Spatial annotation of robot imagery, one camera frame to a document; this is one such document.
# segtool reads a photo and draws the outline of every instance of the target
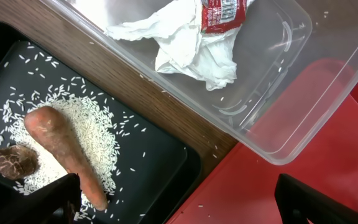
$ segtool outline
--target transparent container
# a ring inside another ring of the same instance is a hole
[[[237,80],[214,91],[186,75],[155,72],[153,39],[104,34],[171,0],[42,1],[272,164],[292,161],[358,82],[358,0],[256,0],[234,45]]]

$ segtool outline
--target red wrapper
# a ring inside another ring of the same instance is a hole
[[[202,0],[205,34],[222,34],[240,27],[246,20],[247,0]]]

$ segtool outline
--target wooden table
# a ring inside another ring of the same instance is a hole
[[[38,0],[0,0],[0,21],[9,23],[62,62],[197,150],[204,179],[237,141],[181,104],[109,53]]]

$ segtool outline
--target paper towel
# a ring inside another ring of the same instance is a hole
[[[202,7],[200,0],[174,0],[148,19],[109,26],[107,33],[115,40],[154,38],[160,46],[157,72],[182,73],[205,81],[207,90],[220,89],[236,79],[232,50],[240,27],[202,34]]]

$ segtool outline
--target barcode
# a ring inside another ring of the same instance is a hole
[[[236,18],[237,0],[221,0],[221,23],[231,22]]]

